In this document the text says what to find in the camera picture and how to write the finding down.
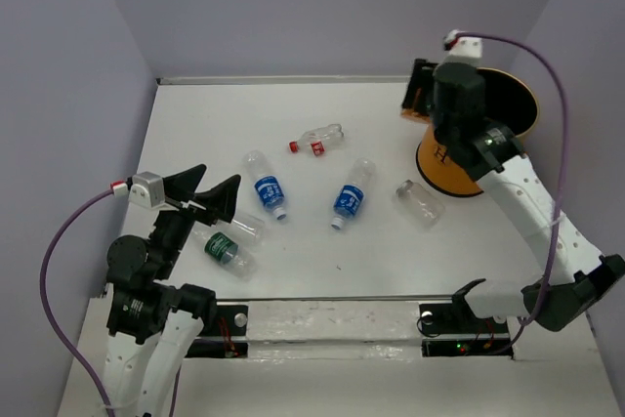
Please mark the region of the orange plastic pill bottle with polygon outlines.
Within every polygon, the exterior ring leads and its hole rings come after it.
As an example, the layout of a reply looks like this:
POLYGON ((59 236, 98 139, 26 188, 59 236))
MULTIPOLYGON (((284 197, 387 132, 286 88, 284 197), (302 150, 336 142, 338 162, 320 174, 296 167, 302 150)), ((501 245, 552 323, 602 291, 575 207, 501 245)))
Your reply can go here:
POLYGON ((415 122, 429 124, 431 122, 429 94, 424 92, 422 88, 414 92, 407 92, 401 104, 400 116, 415 122))

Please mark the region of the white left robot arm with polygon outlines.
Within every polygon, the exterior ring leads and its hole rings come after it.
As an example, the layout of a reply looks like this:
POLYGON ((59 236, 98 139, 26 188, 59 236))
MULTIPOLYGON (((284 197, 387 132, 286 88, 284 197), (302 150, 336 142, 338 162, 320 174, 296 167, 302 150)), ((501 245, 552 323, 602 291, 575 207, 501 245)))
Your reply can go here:
POLYGON ((142 172, 110 186, 114 196, 157 213, 148 236, 122 235, 106 254, 112 300, 103 386, 110 416, 158 415, 191 344, 215 325, 214 291, 166 283, 193 226, 229 223, 235 214, 240 175, 200 192, 205 172, 203 164, 167 177, 142 172))

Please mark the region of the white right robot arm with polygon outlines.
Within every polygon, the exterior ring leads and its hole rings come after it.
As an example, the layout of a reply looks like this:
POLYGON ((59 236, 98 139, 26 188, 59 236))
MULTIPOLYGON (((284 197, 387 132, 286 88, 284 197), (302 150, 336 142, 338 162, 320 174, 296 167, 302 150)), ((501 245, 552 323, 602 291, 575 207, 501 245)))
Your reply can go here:
POLYGON ((485 82, 485 116, 493 129, 479 136, 477 151, 484 166, 466 172, 435 130, 428 127, 415 162, 433 189, 456 198, 489 195, 529 246, 549 284, 505 286, 479 278, 452 297, 451 323, 471 331, 485 318, 532 316, 543 328, 557 332, 595 305, 624 276, 624 260, 605 255, 588 241, 565 213, 554 212, 554 200, 536 175, 522 147, 535 126, 539 103, 515 76, 494 68, 476 70, 485 82))

